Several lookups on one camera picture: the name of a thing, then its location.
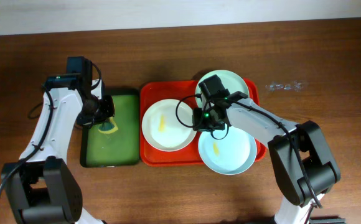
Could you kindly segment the cream white plate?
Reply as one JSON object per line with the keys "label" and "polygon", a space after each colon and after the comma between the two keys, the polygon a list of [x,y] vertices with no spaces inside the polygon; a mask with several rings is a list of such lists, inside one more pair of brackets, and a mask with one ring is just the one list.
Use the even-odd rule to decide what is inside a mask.
{"label": "cream white plate", "polygon": [[145,140],[155,149],[174,152],[188,146],[197,132],[192,125],[192,108],[179,100],[165,99],[151,105],[143,115]]}

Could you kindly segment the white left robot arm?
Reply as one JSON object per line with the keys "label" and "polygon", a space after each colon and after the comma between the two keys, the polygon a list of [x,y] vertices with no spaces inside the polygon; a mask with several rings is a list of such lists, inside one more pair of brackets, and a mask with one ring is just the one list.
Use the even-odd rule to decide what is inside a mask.
{"label": "white left robot arm", "polygon": [[17,162],[4,164],[6,193],[17,223],[101,223],[83,207],[80,186],[67,166],[74,125],[109,120],[115,107],[104,83],[81,73],[48,77],[32,139]]}

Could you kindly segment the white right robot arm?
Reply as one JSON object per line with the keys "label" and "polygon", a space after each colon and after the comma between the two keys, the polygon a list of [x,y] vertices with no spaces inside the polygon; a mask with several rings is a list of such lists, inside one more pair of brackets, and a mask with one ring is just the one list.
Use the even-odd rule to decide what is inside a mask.
{"label": "white right robot arm", "polygon": [[259,107],[246,94],[202,95],[193,110],[196,131],[233,126],[250,134],[270,152],[276,183],[283,194],[280,209],[268,223],[345,223],[343,218],[313,218],[321,198],[340,180],[340,169],[324,134],[313,121],[298,124]]}

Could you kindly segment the yellow green sponge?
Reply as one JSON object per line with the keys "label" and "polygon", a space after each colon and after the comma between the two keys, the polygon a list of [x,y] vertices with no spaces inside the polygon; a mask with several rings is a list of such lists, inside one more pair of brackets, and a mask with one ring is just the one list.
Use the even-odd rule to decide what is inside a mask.
{"label": "yellow green sponge", "polygon": [[98,131],[102,134],[112,134],[118,130],[118,125],[115,123],[113,117],[106,119],[98,128]]}

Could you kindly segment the light blue plate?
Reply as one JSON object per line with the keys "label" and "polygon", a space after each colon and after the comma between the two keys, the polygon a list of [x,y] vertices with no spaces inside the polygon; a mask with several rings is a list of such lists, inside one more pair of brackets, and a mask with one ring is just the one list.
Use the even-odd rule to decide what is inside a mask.
{"label": "light blue plate", "polygon": [[258,147],[250,134],[234,127],[228,132],[213,133],[223,139],[214,139],[210,133],[203,132],[198,141],[200,157],[209,169],[223,175],[237,175],[253,165]]}

